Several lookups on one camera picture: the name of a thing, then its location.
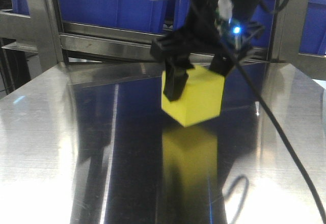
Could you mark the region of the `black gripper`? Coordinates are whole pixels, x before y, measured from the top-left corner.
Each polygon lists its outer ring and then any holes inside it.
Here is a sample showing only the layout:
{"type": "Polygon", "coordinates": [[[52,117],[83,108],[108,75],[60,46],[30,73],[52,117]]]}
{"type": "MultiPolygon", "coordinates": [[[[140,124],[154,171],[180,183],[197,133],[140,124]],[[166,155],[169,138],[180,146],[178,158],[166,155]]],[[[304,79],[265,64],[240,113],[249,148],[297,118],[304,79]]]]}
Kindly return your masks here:
{"type": "Polygon", "coordinates": [[[243,57],[265,27],[252,17],[261,0],[189,0],[184,24],[151,43],[150,54],[165,63],[163,93],[169,101],[180,99],[194,66],[192,52],[212,53],[209,70],[228,76],[234,68],[230,52],[243,57]]]}

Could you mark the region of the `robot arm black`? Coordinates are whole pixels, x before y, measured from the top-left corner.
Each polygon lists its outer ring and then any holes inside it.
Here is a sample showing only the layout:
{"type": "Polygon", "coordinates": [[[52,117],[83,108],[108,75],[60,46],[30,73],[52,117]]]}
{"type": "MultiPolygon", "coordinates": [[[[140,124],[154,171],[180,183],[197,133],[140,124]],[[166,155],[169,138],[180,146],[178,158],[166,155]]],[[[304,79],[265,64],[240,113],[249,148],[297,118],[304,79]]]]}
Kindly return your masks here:
{"type": "Polygon", "coordinates": [[[189,0],[184,24],[151,44],[151,55],[165,64],[163,93],[168,100],[180,99],[193,68],[192,52],[212,54],[209,69],[221,76],[240,63],[252,49],[251,40],[264,30],[251,20],[260,1],[189,0]]]}

